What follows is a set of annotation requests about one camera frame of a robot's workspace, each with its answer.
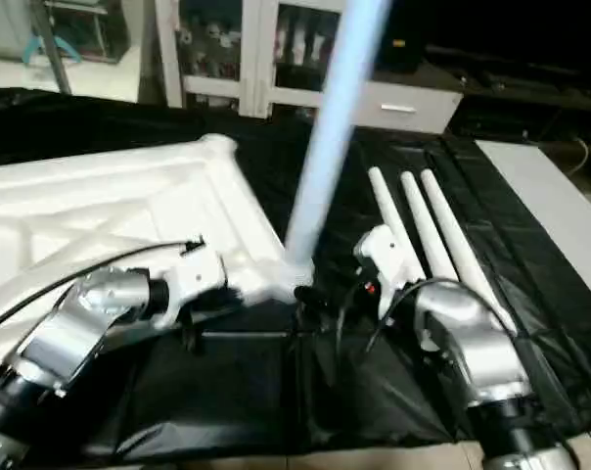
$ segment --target drawer handle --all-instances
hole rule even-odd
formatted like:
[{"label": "drawer handle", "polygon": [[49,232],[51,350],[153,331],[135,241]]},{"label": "drawer handle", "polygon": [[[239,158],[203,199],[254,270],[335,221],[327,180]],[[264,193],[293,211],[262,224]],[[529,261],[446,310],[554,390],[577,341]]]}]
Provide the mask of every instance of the drawer handle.
[{"label": "drawer handle", "polygon": [[401,106],[401,105],[389,105],[386,103],[381,104],[381,110],[383,111],[394,111],[396,113],[404,113],[406,115],[414,115],[417,113],[415,108],[410,106]]}]

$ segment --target black tablecloth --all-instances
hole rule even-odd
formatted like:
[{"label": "black tablecloth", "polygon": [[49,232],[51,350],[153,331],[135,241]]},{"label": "black tablecloth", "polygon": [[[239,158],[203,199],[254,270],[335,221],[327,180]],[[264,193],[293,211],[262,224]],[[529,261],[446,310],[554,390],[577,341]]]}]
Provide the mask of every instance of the black tablecloth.
[{"label": "black tablecloth", "polygon": [[[310,125],[0,90],[0,165],[215,132],[238,142],[240,167],[283,237]],[[366,175],[370,165],[383,170],[414,241],[397,175],[434,170],[518,323],[519,348],[547,417],[569,435],[590,430],[591,293],[474,143],[359,129],[315,255],[317,286],[339,302],[353,282],[353,245],[381,222]],[[471,435],[448,405],[443,379],[403,332],[387,334],[361,362],[357,352],[372,324],[356,315],[346,327],[338,368],[334,319],[301,320],[294,310],[266,303],[216,321],[192,351],[172,334],[101,357],[51,429],[42,430],[29,463],[408,447]]]}]

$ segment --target white pipe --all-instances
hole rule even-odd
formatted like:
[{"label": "white pipe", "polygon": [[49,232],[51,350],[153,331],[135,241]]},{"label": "white pipe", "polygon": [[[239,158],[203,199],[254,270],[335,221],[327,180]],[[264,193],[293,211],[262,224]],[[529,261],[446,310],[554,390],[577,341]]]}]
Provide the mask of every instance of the white pipe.
[{"label": "white pipe", "polygon": [[454,212],[450,209],[448,202],[443,196],[443,192],[437,183],[431,170],[422,171],[422,182],[426,189],[426,194],[431,201],[432,210],[439,222],[439,227],[443,233],[443,238],[447,243],[450,255],[454,259],[454,264],[461,280],[476,292],[481,294],[496,310],[500,318],[511,331],[517,331],[511,314],[506,311],[499,303],[489,281],[487,281],[470,242],[465,237],[463,229],[459,225]]},{"label": "white pipe", "polygon": [[378,52],[390,0],[349,0],[326,77],[287,230],[287,258],[310,262],[322,230],[352,132],[352,115]]},{"label": "white pipe", "polygon": [[422,192],[417,185],[417,181],[415,181],[415,176],[410,171],[404,171],[400,179],[402,180],[402,187],[406,193],[406,199],[411,208],[417,231],[420,234],[422,246],[424,247],[426,258],[429,261],[432,275],[458,280],[459,278],[443,246],[426,201],[424,201]]},{"label": "white pipe", "polygon": [[406,233],[406,228],[404,228],[404,223],[402,223],[400,214],[397,212],[397,208],[395,207],[391,193],[389,193],[389,188],[386,186],[381,170],[377,166],[373,166],[369,169],[367,174],[370,176],[372,188],[374,189],[374,196],[376,196],[376,202],[378,203],[381,215],[383,216],[383,222],[391,229],[393,236],[397,239],[402,248],[403,254],[406,256],[406,261],[409,266],[409,274],[411,276],[409,281],[415,282],[418,279],[426,279],[422,264],[417,258],[417,254],[413,249],[408,233]]}]

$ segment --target light blue pole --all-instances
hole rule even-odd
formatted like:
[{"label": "light blue pole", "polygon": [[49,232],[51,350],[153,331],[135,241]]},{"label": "light blue pole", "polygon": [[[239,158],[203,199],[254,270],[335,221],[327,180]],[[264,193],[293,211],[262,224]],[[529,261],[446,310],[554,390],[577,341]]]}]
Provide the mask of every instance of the light blue pole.
[{"label": "light blue pole", "polygon": [[378,52],[390,0],[348,0],[287,231],[287,258],[310,261],[333,200],[352,117]]}]

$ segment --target black wire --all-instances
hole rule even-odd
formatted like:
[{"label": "black wire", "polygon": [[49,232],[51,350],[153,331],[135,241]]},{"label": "black wire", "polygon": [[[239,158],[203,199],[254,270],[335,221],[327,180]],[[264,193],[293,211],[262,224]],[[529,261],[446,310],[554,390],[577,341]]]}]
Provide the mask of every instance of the black wire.
[{"label": "black wire", "polygon": [[84,276],[86,274],[89,274],[90,272],[95,271],[96,269],[100,269],[101,267],[111,264],[112,262],[119,261],[120,259],[130,258],[135,255],[139,255],[139,254],[145,253],[145,252],[150,252],[153,250],[163,250],[166,248],[174,248],[174,247],[187,247],[191,243],[193,243],[193,242],[168,242],[168,243],[159,243],[159,244],[155,244],[155,245],[149,245],[147,247],[137,248],[137,249],[131,250],[129,252],[120,253],[120,254],[115,255],[113,257],[110,257],[110,258],[104,259],[102,261],[99,261],[95,264],[92,264],[91,266],[79,269],[72,274],[68,274],[67,276],[62,277],[58,281],[55,281],[52,284],[49,284],[42,289],[39,289],[34,294],[29,295],[28,297],[26,297],[25,299],[23,299],[19,303],[13,305],[11,308],[9,308],[8,310],[6,310],[2,314],[0,314],[0,325],[2,323],[4,323],[5,321],[7,321],[12,316],[14,316],[20,310],[22,310],[26,306],[30,305],[31,303],[33,303],[34,301],[39,299],[40,297],[43,297],[46,294],[54,291],[58,287],[61,287],[64,284],[67,284],[69,281],[72,281],[80,276]]},{"label": "black wire", "polygon": [[339,316],[337,318],[337,329],[335,331],[335,359],[337,362],[337,368],[339,368],[340,357],[341,357],[341,339],[343,336],[343,325],[345,324],[345,317],[347,316],[347,311],[352,307],[354,304],[354,296],[358,291],[359,287],[363,285],[363,279],[359,278],[350,289],[345,294],[345,298],[343,303],[341,304],[341,308],[339,310]]},{"label": "black wire", "polygon": [[379,336],[381,336],[381,333],[383,332],[383,329],[386,326],[386,322],[393,315],[393,312],[400,306],[400,304],[402,302],[404,302],[406,300],[406,298],[411,293],[413,293],[413,292],[415,292],[415,291],[417,291],[419,289],[422,289],[423,287],[429,286],[431,284],[451,284],[453,286],[456,286],[456,287],[460,288],[465,293],[467,293],[470,296],[472,296],[484,308],[486,308],[487,310],[489,310],[490,312],[493,313],[493,315],[495,316],[496,320],[498,321],[498,323],[502,327],[502,330],[509,337],[509,339],[511,340],[511,342],[513,344],[515,344],[515,338],[513,337],[513,334],[511,333],[511,331],[509,331],[509,328],[507,327],[504,319],[495,310],[495,308],[493,308],[493,306],[491,306],[491,304],[488,301],[486,301],[478,292],[476,292],[474,289],[466,286],[465,284],[462,284],[459,281],[455,281],[453,279],[447,279],[445,277],[433,277],[433,278],[425,279],[423,281],[419,281],[419,282],[413,284],[412,286],[410,286],[407,289],[405,289],[404,291],[402,291],[402,293],[393,300],[393,302],[389,306],[388,310],[386,311],[385,315],[379,320],[379,322],[378,322],[378,324],[376,326],[376,329],[370,335],[370,338],[369,338],[369,340],[367,342],[367,345],[365,347],[365,350],[363,351],[363,355],[364,356],[367,355],[372,350],[372,348],[376,344],[376,340],[378,340]]}]

